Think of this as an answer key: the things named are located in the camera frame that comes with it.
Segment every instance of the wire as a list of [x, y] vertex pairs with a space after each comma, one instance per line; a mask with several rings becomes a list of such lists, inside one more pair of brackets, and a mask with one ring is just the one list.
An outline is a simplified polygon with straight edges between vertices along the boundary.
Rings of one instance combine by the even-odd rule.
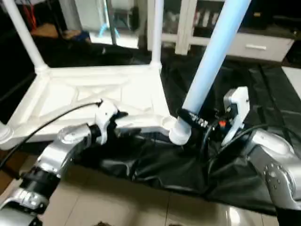
[[225, 120], [225, 119], [229, 118], [229, 116], [230, 116], [229, 114], [225, 114], [225, 115], [223, 115], [222, 117], [220, 117], [220, 118], [218, 118], [218, 119], [215, 119], [215, 120], [209, 125], [209, 127], [206, 129], [205, 135], [203, 136], [202, 146], [201, 146], [201, 149], [200, 149], [200, 151], [199, 151], [200, 154], [202, 154], [203, 151], [205, 150], [207, 141], [208, 141], [208, 139], [209, 139], [209, 136], [210, 136], [210, 134], [211, 134], [213, 128], [215, 128], [215, 127], [218, 125], [219, 121]]
[[55, 117], [54, 119], [46, 122], [45, 124], [41, 125], [40, 127], [38, 127], [36, 130], [34, 130], [30, 135], [28, 135], [26, 138], [24, 138], [24, 140], [22, 140], [17, 146], [15, 146], [13, 149], [11, 149], [9, 151], [9, 153], [2, 159], [1, 163], [0, 163], [0, 171], [3, 169], [3, 167], [5, 166], [5, 164], [7, 163], [7, 161], [12, 157], [12, 155], [17, 152], [20, 147], [25, 144], [30, 138], [32, 138], [38, 131], [40, 131], [41, 129], [45, 128], [46, 126], [48, 126], [49, 124], [53, 123], [54, 121], [56, 121], [57, 119], [65, 116], [66, 114], [69, 114], [70, 112], [73, 112], [75, 110], [78, 110], [80, 108], [83, 107], [87, 107], [87, 106], [91, 106], [91, 105], [100, 105], [101, 102], [93, 102], [93, 103], [89, 103], [89, 104], [84, 104], [84, 105], [80, 105], [77, 107], [74, 107], [62, 114], [60, 114], [59, 116]]
[[0, 103], [9, 98], [12, 94], [14, 94], [18, 89], [20, 89], [23, 85], [25, 85], [28, 81], [33, 79], [35, 73], [30, 73], [25, 79], [16, 84], [13, 88], [11, 88], [6, 94], [0, 97]]
[[259, 124], [256, 126], [252, 126], [244, 131], [242, 131], [241, 133], [239, 133], [237, 136], [235, 136], [232, 140], [230, 140], [225, 146], [223, 146], [219, 153], [217, 155], [220, 155], [226, 148], [228, 148], [230, 145], [232, 145], [233, 143], [237, 142], [241, 137], [243, 137], [244, 135], [247, 135], [249, 133], [251, 133], [253, 130], [255, 129], [259, 129], [259, 128], [281, 128], [281, 129], [286, 129], [288, 132], [290, 132], [300, 143], [301, 143], [301, 137], [294, 132], [293, 130], [291, 130], [290, 128], [286, 127], [286, 126], [281, 126], [281, 125], [269, 125], [267, 123], [265, 124]]

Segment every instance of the black plastic sheet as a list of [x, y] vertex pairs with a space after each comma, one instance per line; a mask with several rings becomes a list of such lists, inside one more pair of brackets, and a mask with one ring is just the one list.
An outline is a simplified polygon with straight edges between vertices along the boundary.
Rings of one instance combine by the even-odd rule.
[[[15, 74], [27, 74], [30, 72], [25, 70], [28, 69], [29, 60], [17, 59], [18, 56], [24, 57], [24, 54], [20, 54], [24, 49], [16, 42], [19, 43], [19, 40], [14, 42], [16, 53], [10, 52], [11, 58], [5, 59], [7, 62], [2, 66], [10, 67]], [[36, 43], [51, 67], [143, 64], [150, 60], [149, 54], [119, 47], [50, 39], [36, 39]], [[7, 46], [7, 43], [1, 45], [4, 49]], [[17, 60], [20, 62], [19, 67], [11, 67], [12, 62]], [[185, 99], [200, 60], [200, 57], [163, 54], [161, 79], [170, 112], [174, 116]], [[26, 67], [22, 68], [22, 62], [26, 62]], [[270, 89], [267, 89], [264, 81], [268, 82]], [[246, 123], [284, 123], [301, 135], [301, 101], [280, 67], [226, 60], [201, 112], [213, 108], [221, 110], [223, 96], [229, 89], [238, 86], [249, 88], [251, 111]], [[6, 111], [1, 112], [1, 117], [7, 117], [13, 112], [26, 89], [16, 93], [12, 97], [13, 102], [5, 103]], [[281, 130], [273, 132], [284, 135]], [[158, 134], [151, 134], [145, 140], [133, 137], [118, 142], [113, 140], [104, 146], [86, 150], [77, 162], [154, 188], [275, 214], [264, 181], [247, 158], [241, 155], [243, 146], [234, 145], [222, 158], [208, 164], [194, 144], [198, 141], [198, 133], [194, 135], [193, 140], [182, 147], [162, 142]], [[290, 139], [299, 154], [300, 144], [293, 137]], [[38, 153], [44, 146], [34, 144], [26, 149], [30, 147], [31, 152]], [[209, 145], [209, 155], [214, 154], [213, 147], [213, 143]]]

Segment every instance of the white leg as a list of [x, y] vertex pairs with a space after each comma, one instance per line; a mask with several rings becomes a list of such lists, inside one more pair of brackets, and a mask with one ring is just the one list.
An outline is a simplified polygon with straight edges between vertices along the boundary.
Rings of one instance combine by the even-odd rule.
[[161, 37], [162, 37], [162, 27], [163, 27], [163, 11], [164, 11], [164, 0], [156, 0], [151, 64], [160, 65], [160, 67], [161, 67]]
[[[222, 66], [251, 0], [226, 0], [182, 108], [198, 113]], [[191, 127], [178, 117], [169, 133], [177, 145], [187, 143]]]
[[3, 0], [6, 10], [9, 13], [11, 20], [13, 21], [15, 28], [28, 52], [30, 59], [32, 60], [36, 71], [43, 70], [47, 68], [37, 46], [22, 19], [20, 12], [15, 4], [14, 0]]

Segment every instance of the beige floor tile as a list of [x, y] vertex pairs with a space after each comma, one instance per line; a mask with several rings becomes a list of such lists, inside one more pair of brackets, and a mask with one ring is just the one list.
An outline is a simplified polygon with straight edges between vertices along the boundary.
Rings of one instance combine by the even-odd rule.
[[87, 182], [90, 169], [71, 166], [50, 198], [45, 214], [40, 218], [44, 226], [64, 226]]
[[66, 226], [164, 226], [169, 193], [95, 172]]
[[264, 226], [279, 226], [277, 218], [273, 216], [262, 215], [262, 221]]
[[226, 220], [223, 209], [222, 205], [209, 203], [202, 199], [172, 194], [169, 200], [166, 225], [222, 226], [223, 220]]
[[181, 226], [262, 226], [261, 214], [172, 194], [167, 214], [168, 225]]

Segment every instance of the robotic arm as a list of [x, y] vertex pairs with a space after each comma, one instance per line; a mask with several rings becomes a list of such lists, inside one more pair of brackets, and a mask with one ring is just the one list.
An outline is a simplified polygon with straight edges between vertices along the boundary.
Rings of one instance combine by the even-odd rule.
[[124, 115], [111, 102], [103, 101], [95, 115], [96, 124], [62, 129], [23, 176], [21, 185], [0, 205], [0, 225], [41, 226], [38, 214], [45, 212], [72, 159], [95, 142], [105, 144], [107, 130], [113, 129], [114, 120]]

